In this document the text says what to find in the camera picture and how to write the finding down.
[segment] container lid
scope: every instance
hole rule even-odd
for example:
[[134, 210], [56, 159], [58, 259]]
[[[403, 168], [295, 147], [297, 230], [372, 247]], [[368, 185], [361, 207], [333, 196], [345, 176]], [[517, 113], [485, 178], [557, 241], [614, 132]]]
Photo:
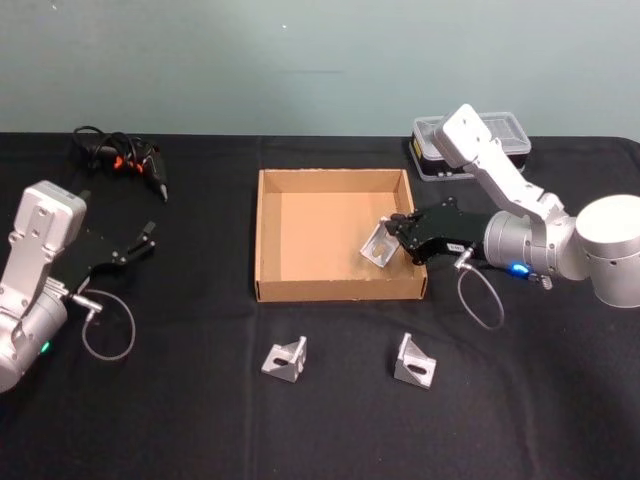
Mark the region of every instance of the container lid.
[[640, 252], [640, 197], [612, 195], [587, 205], [576, 231], [587, 253], [616, 259]]
[[[444, 117], [419, 117], [413, 122], [413, 134], [415, 135], [422, 154], [427, 160], [444, 160], [442, 154], [431, 143], [429, 135]], [[489, 127], [492, 136], [498, 137], [502, 142], [502, 150], [507, 155], [523, 155], [531, 151], [531, 141], [524, 133], [522, 126], [510, 112], [481, 113], [480, 118]]]

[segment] cable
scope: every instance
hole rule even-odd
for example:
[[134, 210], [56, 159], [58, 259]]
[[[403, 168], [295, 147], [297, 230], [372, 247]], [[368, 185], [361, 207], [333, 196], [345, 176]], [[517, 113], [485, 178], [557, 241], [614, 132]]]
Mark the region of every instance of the cable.
[[131, 313], [131, 310], [129, 309], [127, 304], [124, 303], [123, 300], [121, 300], [119, 297], [116, 297], [112, 293], [105, 292], [103, 290], [96, 290], [96, 289], [93, 289], [93, 288], [89, 288], [89, 289], [86, 289], [84, 291], [87, 292], [87, 293], [95, 293], [96, 295], [104, 295], [105, 297], [109, 297], [109, 298], [115, 300], [120, 305], [122, 305], [122, 308], [124, 308], [125, 311], [127, 312], [127, 314], [129, 315], [129, 321], [131, 322], [131, 340], [129, 341], [129, 346], [121, 354], [114, 355], [112, 357], [107, 357], [105, 355], [99, 354], [93, 348], [91, 348], [91, 345], [89, 345], [89, 341], [87, 340], [87, 328], [89, 327], [89, 324], [91, 323], [91, 319], [87, 320], [86, 322], [84, 322], [84, 325], [82, 327], [82, 343], [84, 344], [84, 348], [86, 348], [87, 351], [92, 356], [94, 356], [98, 360], [102, 360], [102, 361], [105, 361], [105, 362], [117, 362], [118, 360], [122, 360], [124, 357], [129, 355], [129, 353], [131, 353], [131, 350], [133, 350], [133, 345], [136, 342], [136, 321], [133, 318], [133, 313]]
[[[487, 280], [487, 277], [485, 277], [482, 274], [482, 272], [480, 272], [480, 270], [478, 270], [477, 268], [473, 267], [472, 265], [469, 265], [468, 263], [465, 263], [463, 268], [464, 268], [464, 271], [462, 271], [462, 273], [460, 273], [460, 276], [458, 277], [458, 297], [460, 297], [460, 302], [462, 303], [462, 306], [465, 308], [467, 313], [469, 315], [471, 315], [471, 317], [476, 322], [478, 322], [478, 324], [482, 328], [484, 328], [486, 330], [489, 330], [489, 331], [498, 330], [499, 328], [501, 328], [504, 325], [504, 306], [502, 305], [502, 300], [500, 300], [500, 296], [498, 295], [498, 292], [496, 292], [496, 289], [493, 288], [493, 285], [491, 285], [491, 282], [489, 282], [489, 280]], [[498, 323], [496, 325], [494, 325], [494, 326], [489, 326], [486, 323], [484, 323], [480, 319], [480, 317], [478, 317], [478, 315], [476, 315], [475, 312], [473, 310], [471, 310], [471, 308], [469, 307], [469, 305], [465, 301], [464, 296], [462, 295], [462, 279], [469, 272], [475, 273], [480, 278], [480, 280], [482, 280], [484, 282], [484, 284], [489, 289], [489, 292], [491, 292], [491, 295], [493, 295], [493, 298], [495, 298], [495, 300], [496, 300], [496, 304], [498, 305], [498, 309], [500, 310], [500, 315], [499, 315]]]

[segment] table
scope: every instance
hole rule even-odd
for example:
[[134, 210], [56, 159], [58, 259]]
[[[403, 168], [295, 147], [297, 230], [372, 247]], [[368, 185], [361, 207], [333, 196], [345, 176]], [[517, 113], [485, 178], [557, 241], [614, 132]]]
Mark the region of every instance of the table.
[[[431, 266], [423, 301], [256, 303], [259, 168], [402, 167], [417, 206], [453, 195], [461, 209], [495, 211], [474, 182], [421, 182], [399, 138], [151, 137], [168, 163], [167, 205], [138, 181], [71, 182], [93, 193], [86, 224], [118, 241], [158, 225], [153, 258], [95, 282], [132, 308], [134, 351], [117, 365], [94, 360], [72, 310], [0, 396], [3, 480], [639, 478], [639, 314], [601, 304], [588, 281], [545, 292], [490, 273], [507, 314], [493, 333], [465, 314], [445, 261]], [[640, 194], [637, 143], [532, 142], [526, 177], [573, 214]], [[67, 145], [0, 135], [2, 235], [24, 187], [61, 178]], [[429, 391], [392, 378], [404, 332], [438, 360]], [[309, 350], [298, 383], [260, 373], [273, 343], [300, 335]]]

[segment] black fabric surface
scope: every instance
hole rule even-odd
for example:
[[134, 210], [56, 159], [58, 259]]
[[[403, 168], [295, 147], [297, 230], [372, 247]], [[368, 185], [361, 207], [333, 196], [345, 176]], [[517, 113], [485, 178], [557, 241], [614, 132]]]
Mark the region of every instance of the black fabric surface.
[[[92, 191], [86, 224], [114, 239], [158, 224], [153, 258], [94, 284], [132, 308], [135, 349], [117, 365], [94, 360], [72, 310], [51, 350], [0, 395], [0, 478], [640, 478], [640, 314], [601, 304], [589, 282], [544, 292], [489, 273], [507, 314], [495, 333], [466, 315], [443, 261], [423, 301], [256, 303], [259, 168], [404, 167], [416, 205], [454, 195], [464, 210], [494, 212], [474, 182], [422, 183], [397, 138], [154, 138], [167, 205], [138, 181], [71, 185]], [[0, 136], [0, 235], [26, 186], [61, 179], [67, 141]], [[573, 214], [640, 194], [634, 142], [533, 145], [525, 176]], [[0, 242], [0, 258], [8, 251]], [[490, 305], [478, 285], [466, 291]], [[94, 329], [107, 348], [128, 333], [106, 320]], [[392, 378], [404, 332], [438, 360], [429, 391]], [[298, 383], [261, 374], [271, 345], [299, 335], [309, 350]]]

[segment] cardboard box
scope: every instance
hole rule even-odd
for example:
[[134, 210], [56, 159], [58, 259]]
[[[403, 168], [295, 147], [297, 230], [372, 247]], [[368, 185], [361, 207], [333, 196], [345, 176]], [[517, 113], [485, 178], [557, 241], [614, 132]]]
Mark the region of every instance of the cardboard box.
[[405, 170], [261, 170], [258, 301], [422, 298], [426, 269], [402, 248], [384, 269], [360, 255], [380, 217], [411, 211]]

